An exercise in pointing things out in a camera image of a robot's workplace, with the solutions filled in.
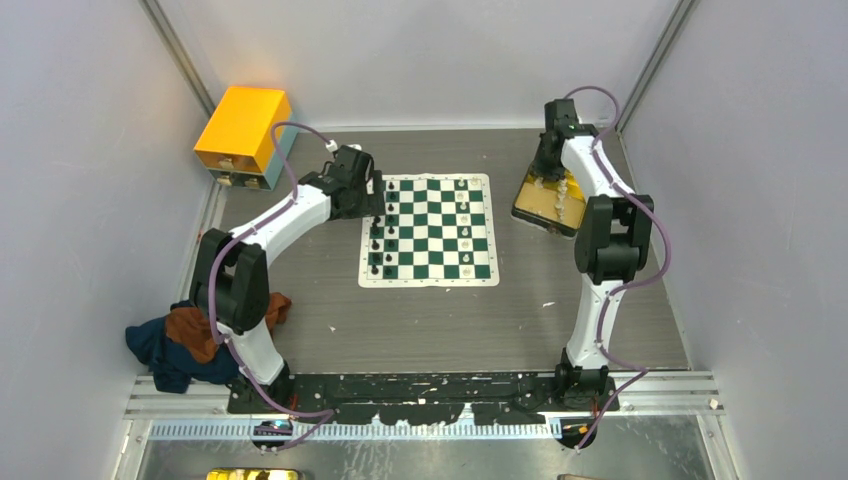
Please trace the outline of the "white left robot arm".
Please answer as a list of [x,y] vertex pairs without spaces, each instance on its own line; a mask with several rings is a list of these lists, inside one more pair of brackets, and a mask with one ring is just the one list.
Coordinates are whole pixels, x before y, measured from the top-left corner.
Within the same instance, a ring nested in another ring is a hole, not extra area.
[[265,411],[289,413],[293,394],[290,367],[265,320],[269,267],[319,225],[384,213],[382,173],[373,156],[342,145],[321,171],[297,180],[289,194],[253,220],[203,234],[189,300],[205,312],[214,340],[229,350],[253,389],[253,400]]

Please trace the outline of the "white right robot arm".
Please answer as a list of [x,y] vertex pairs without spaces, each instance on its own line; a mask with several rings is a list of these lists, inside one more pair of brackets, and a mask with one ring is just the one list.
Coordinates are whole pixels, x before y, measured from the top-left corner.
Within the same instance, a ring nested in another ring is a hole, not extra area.
[[582,275],[577,320],[551,382],[552,402],[592,410],[611,392],[609,343],[624,287],[648,257],[653,201],[636,194],[612,166],[597,129],[580,121],[573,100],[544,106],[545,130],[532,166],[546,180],[571,179],[585,207],[574,260]]

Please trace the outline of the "yellow transparent tray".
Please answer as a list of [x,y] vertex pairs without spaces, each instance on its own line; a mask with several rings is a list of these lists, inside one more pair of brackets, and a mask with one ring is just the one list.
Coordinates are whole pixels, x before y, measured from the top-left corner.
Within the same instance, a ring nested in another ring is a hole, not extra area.
[[559,180],[545,180],[529,168],[511,207],[511,217],[565,238],[574,238],[586,207],[571,172]]

